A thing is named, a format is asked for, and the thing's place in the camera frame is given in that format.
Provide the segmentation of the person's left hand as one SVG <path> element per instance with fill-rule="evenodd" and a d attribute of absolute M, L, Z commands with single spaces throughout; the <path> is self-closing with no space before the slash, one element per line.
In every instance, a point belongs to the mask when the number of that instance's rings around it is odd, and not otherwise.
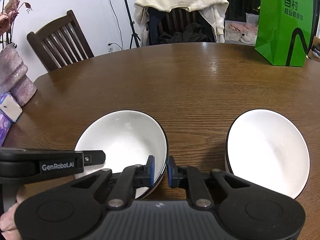
<path fill-rule="evenodd" d="M 3 239 L 21 239 L 14 221 L 15 211 L 18 206 L 19 204 L 15 203 L 7 212 L 1 215 L 1 236 Z"/>

